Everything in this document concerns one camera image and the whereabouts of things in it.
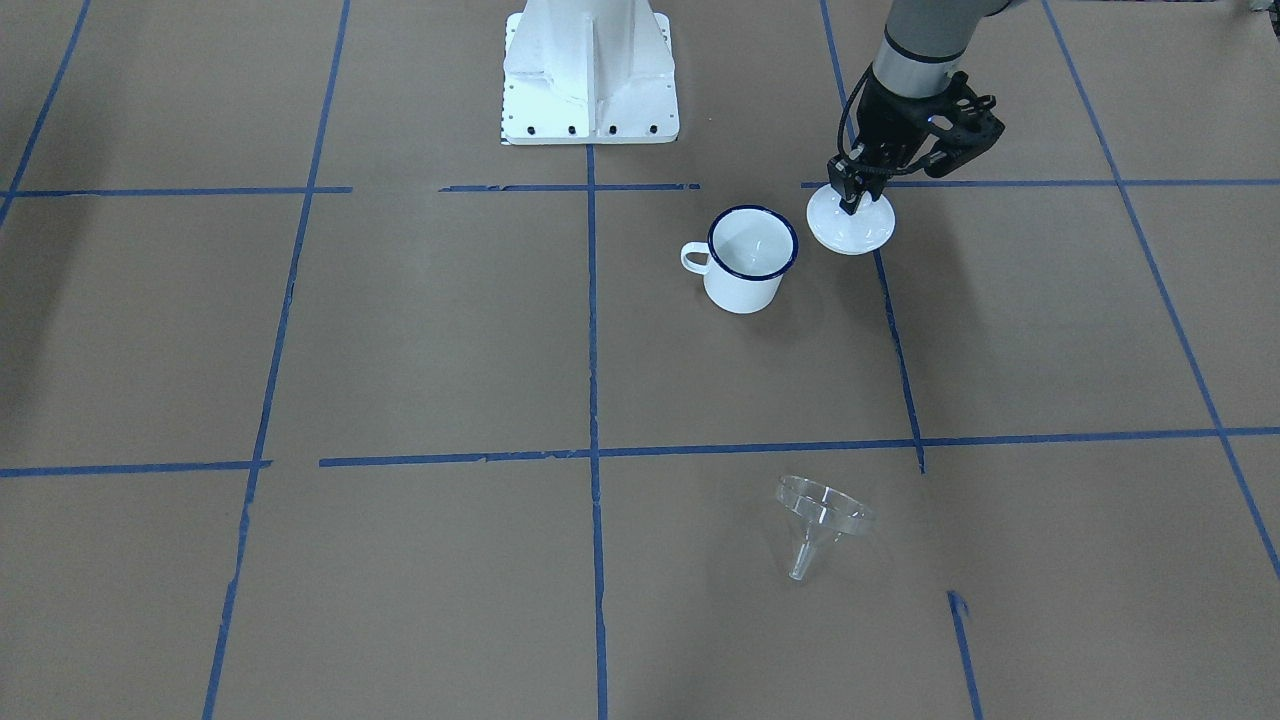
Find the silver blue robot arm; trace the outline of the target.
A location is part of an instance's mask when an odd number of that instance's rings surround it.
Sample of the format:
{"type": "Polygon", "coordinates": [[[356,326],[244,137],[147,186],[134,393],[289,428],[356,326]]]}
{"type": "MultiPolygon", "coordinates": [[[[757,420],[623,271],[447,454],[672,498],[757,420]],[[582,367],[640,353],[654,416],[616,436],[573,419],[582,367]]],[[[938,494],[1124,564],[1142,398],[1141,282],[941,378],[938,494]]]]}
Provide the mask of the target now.
{"type": "Polygon", "coordinates": [[[1005,132],[996,99],[977,94],[959,63],[983,19],[1012,1],[895,1],[876,58],[845,100],[827,165],[849,215],[899,176],[938,179],[992,149],[1005,132]]]}

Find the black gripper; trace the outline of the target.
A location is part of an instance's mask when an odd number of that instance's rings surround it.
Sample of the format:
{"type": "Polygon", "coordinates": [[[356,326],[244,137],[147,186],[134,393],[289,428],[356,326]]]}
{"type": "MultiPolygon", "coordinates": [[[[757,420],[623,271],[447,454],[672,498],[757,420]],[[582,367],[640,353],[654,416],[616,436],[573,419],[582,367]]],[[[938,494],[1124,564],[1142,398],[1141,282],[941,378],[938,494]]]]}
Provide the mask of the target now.
{"type": "Polygon", "coordinates": [[[947,97],[951,77],[945,76],[936,94],[922,97],[899,95],[874,76],[863,76],[846,101],[852,111],[856,133],[849,149],[827,161],[829,187],[840,197],[840,208],[850,217],[867,197],[874,202],[883,195],[886,176],[905,176],[923,170],[928,176],[947,176],[951,156],[932,149],[919,159],[922,145],[933,136],[927,120],[947,97]]]}

